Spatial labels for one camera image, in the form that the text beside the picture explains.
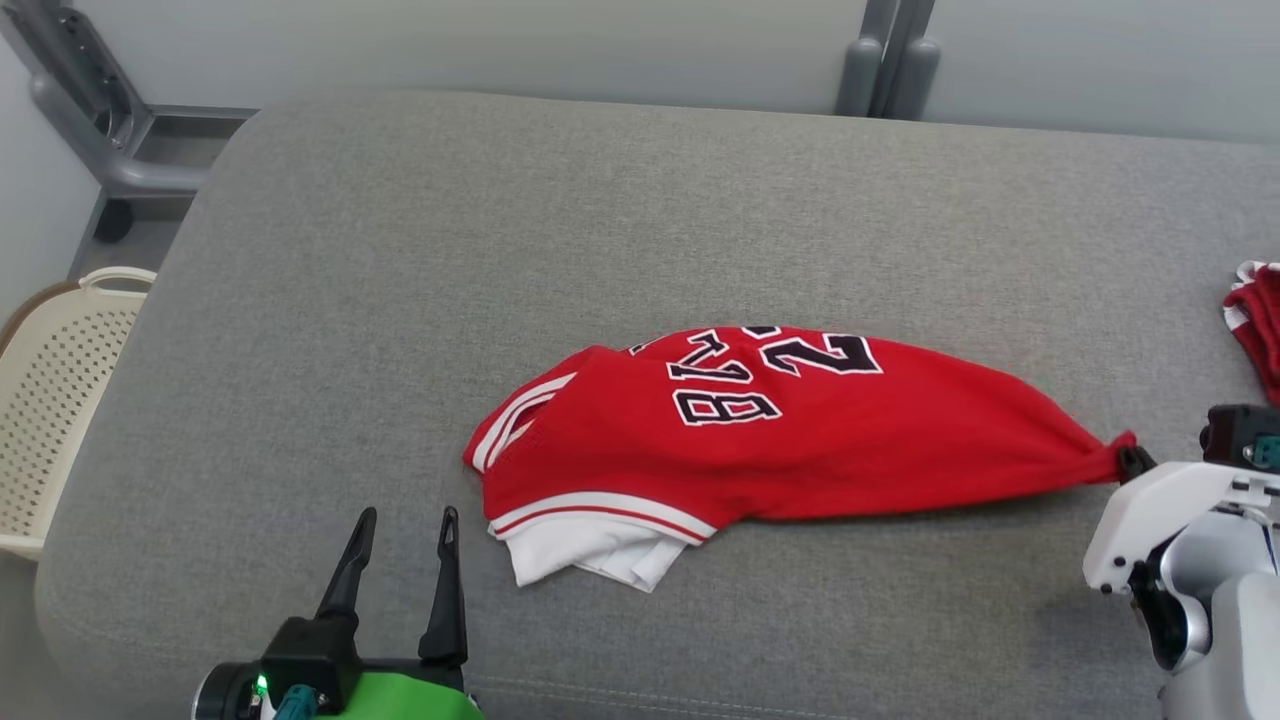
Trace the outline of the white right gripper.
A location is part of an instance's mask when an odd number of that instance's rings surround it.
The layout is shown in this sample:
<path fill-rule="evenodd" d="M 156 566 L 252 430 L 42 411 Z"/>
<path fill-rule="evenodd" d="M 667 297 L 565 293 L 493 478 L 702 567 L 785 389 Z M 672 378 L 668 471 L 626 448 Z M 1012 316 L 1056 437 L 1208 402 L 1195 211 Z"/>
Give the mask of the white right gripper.
<path fill-rule="evenodd" d="M 1157 462 L 1139 446 L 1117 450 L 1117 482 L 1083 559 L 1089 588 L 1125 594 L 1139 560 L 1226 503 L 1265 510 L 1277 474 L 1215 462 Z"/>

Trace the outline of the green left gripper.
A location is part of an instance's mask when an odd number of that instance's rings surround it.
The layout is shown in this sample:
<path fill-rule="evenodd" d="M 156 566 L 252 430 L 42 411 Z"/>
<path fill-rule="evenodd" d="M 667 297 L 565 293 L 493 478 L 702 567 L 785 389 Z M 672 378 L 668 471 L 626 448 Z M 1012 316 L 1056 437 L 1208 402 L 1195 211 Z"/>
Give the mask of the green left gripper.
<path fill-rule="evenodd" d="M 366 507 L 332 574 L 315 612 L 316 620 L 342 618 L 358 623 L 358 589 L 372 556 L 376 524 L 376 509 Z M 454 506 L 445 506 L 443 511 L 436 560 L 435 594 L 428 628 L 419 639 L 419 657 L 425 666 L 462 667 L 468 660 L 468 634 L 460 562 L 460 515 Z M 462 691 L 401 673 L 365 673 L 346 707 L 333 719 L 484 719 L 484 715 Z"/>

